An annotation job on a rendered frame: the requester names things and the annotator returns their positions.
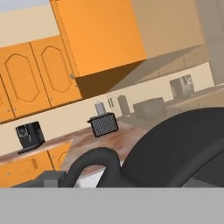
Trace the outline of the grey coffee machine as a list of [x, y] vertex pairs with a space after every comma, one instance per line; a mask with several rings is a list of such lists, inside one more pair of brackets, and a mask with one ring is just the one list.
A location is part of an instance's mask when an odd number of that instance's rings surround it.
[[193, 79], [190, 74], [171, 80], [170, 85], [175, 99], [186, 98], [194, 93]]

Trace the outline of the dark tall canister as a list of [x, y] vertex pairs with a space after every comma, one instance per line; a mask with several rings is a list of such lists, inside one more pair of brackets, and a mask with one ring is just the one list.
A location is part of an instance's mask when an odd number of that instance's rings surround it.
[[117, 97], [117, 100], [118, 100], [122, 115], [125, 117], [129, 117], [130, 116], [130, 108], [129, 108], [126, 96], [121, 94]]

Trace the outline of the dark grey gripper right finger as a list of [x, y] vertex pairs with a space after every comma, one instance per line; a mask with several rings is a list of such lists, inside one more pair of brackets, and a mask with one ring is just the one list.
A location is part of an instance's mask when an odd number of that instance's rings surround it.
[[190, 187], [190, 188], [211, 188], [211, 187], [217, 187], [217, 185], [213, 184], [211, 181], [207, 179], [196, 179], [196, 178], [190, 178], [184, 183], [184, 187]]

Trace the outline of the grey canister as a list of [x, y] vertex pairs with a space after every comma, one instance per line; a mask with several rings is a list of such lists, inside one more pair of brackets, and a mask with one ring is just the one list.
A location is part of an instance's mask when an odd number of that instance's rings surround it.
[[98, 115], [103, 115], [106, 113], [104, 104], [101, 101], [98, 101], [94, 106]]

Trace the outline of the large orange wall cupboard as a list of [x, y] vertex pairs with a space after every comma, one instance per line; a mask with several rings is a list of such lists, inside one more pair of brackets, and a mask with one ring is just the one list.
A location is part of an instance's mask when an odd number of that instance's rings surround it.
[[130, 0], [49, 0], [74, 75], [146, 59]]

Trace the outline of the orange wall cupboard run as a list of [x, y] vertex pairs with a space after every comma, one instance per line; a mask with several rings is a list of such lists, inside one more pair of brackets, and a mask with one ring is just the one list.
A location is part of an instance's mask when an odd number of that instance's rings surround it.
[[0, 123], [80, 99], [61, 36], [0, 47]]

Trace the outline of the black mesh toaster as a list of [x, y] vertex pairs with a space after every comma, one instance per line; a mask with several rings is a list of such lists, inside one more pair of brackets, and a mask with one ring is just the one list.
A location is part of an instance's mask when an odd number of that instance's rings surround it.
[[111, 112], [91, 117], [87, 122], [91, 125], [95, 137], [102, 137], [119, 130], [115, 114]]

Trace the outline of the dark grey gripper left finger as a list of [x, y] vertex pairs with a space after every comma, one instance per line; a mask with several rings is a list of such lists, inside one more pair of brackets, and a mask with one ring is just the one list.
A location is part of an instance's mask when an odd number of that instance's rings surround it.
[[17, 187], [60, 187], [66, 175], [65, 171], [44, 171], [35, 179], [19, 184]]

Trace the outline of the dark boxy toaster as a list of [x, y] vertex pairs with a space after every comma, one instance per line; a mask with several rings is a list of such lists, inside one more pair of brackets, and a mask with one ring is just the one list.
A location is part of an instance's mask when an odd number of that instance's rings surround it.
[[166, 115], [166, 106], [162, 97], [141, 101], [133, 105], [139, 119], [150, 120]]

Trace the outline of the black coffee machine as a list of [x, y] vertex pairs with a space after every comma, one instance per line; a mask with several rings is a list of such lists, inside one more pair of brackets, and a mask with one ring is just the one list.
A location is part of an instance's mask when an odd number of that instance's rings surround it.
[[46, 141], [38, 121], [17, 126], [16, 132], [23, 147], [17, 152], [18, 155], [33, 151]]

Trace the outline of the orange base cupboard run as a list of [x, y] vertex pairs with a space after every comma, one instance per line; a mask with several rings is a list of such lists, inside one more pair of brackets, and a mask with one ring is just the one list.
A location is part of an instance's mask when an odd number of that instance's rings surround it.
[[0, 157], [0, 188], [12, 187], [35, 179], [44, 171], [60, 171], [72, 145], [68, 140], [52, 147], [42, 147], [18, 155]]

